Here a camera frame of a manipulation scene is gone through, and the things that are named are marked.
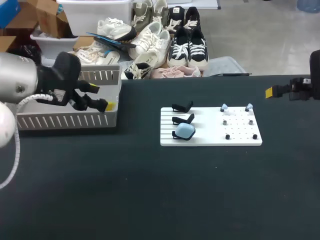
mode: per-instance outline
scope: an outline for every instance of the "sneaker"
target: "sneaker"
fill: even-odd
[[[136,37],[137,31],[133,26],[121,20],[108,17],[105,21],[98,21],[97,34],[118,42],[128,43]]]
[[[190,68],[198,67],[200,71],[207,69],[209,60],[207,42],[199,28],[194,29],[191,33],[188,51],[188,66]]]
[[[133,3],[133,20],[131,26],[135,28],[138,34],[150,24],[152,8],[154,4],[151,0]]]
[[[100,53],[104,53],[108,48],[97,42],[97,41],[93,41],[93,43],[90,46],[82,46],[80,48],[78,48],[75,52],[78,52],[79,50],[84,50],[87,52],[100,52]]]
[[[121,74],[121,79],[143,79],[157,62],[158,56],[154,51],[145,52]]]
[[[173,78],[199,78],[201,72],[198,67],[174,66],[168,68],[158,68],[151,71],[151,79],[173,79]]]
[[[152,45],[148,52],[156,52],[158,55],[158,62],[154,68],[161,67],[167,60],[167,54],[170,47],[170,34],[167,30],[163,30],[159,36],[153,35]]]
[[[103,53],[97,51],[85,51],[83,49],[78,50],[77,52],[70,52],[71,54],[76,55],[82,66],[88,65],[112,65],[116,64],[120,58],[120,54],[116,51],[110,52],[106,57]]]
[[[146,26],[142,32],[131,42],[136,45],[135,48],[129,48],[129,56],[135,60],[140,54],[149,50],[153,44],[153,35],[159,35],[161,33],[162,25],[160,22],[152,22]]]
[[[184,27],[180,27],[171,41],[167,58],[167,63],[170,68],[188,65],[188,46],[188,32]]]
[[[195,28],[201,29],[200,14],[195,6],[190,7],[186,11],[184,28],[188,29],[189,33],[192,33]]]
[[[181,6],[175,6],[169,9],[168,23],[165,27],[173,38],[176,31],[183,27],[185,23],[185,9]]]
[[[157,0],[153,9],[152,9],[152,22],[162,23],[164,28],[168,24],[168,3],[166,0]]]

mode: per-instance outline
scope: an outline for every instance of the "white container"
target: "white container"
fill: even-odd
[[[119,19],[130,25],[131,0],[57,0],[62,4],[72,34],[89,36],[97,33],[98,21],[106,18]]]
[[[56,59],[60,52],[71,52],[79,37],[76,38],[53,38],[53,37],[40,37],[38,30],[35,30],[30,38],[36,41],[39,45],[42,55],[46,59]]]

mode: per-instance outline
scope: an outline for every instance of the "cardboard box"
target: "cardboard box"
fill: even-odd
[[[73,50],[76,51],[81,47],[90,46],[94,42],[93,36],[80,36],[78,41],[76,41],[75,45],[73,46]]]
[[[65,12],[57,15],[59,4],[53,0],[38,0],[36,3],[36,15],[41,31],[52,37],[61,39],[71,34]]]
[[[15,36],[0,36],[0,53],[5,53],[14,43]]]
[[[38,25],[36,8],[28,2],[21,2],[21,11],[4,29],[5,36],[16,36],[18,45],[34,45],[30,34]]]

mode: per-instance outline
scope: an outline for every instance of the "black table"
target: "black table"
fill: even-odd
[[[318,240],[320,101],[265,99],[293,77],[124,82],[116,133],[23,137],[1,239]],[[262,146],[160,146],[160,108],[190,100],[252,103]]]

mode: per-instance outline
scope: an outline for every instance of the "concrete floor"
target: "concrete floor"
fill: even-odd
[[[310,74],[310,54],[320,49],[320,13],[297,10],[296,0],[220,4],[221,10],[200,10],[210,59],[233,57],[253,75]]]

